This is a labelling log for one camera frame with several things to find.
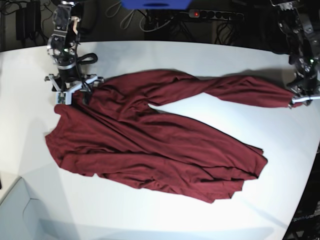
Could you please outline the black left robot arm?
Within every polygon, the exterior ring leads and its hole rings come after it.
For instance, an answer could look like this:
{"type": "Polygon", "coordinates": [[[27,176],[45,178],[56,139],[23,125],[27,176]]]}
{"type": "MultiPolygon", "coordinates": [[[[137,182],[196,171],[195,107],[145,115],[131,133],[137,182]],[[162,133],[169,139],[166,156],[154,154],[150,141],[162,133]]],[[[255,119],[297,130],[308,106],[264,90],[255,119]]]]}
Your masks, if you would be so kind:
{"type": "Polygon", "coordinates": [[[312,21],[313,6],[305,0],[272,0],[278,26],[288,44],[289,64],[295,79],[286,86],[294,92],[292,102],[320,99],[320,23],[312,21]]]}

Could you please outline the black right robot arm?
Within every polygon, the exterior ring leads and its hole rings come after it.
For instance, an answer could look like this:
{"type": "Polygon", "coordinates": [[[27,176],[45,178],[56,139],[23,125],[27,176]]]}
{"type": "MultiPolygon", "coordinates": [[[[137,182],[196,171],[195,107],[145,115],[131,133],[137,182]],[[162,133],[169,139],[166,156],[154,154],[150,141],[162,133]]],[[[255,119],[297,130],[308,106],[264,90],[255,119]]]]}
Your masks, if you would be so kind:
{"type": "Polygon", "coordinates": [[[47,42],[47,53],[56,65],[58,74],[49,74],[45,81],[52,84],[55,103],[71,105],[73,94],[82,92],[82,102],[88,104],[94,84],[103,81],[95,74],[84,74],[81,66],[98,61],[95,53],[78,55],[81,38],[82,0],[61,0],[53,12],[53,33],[47,42]]]}

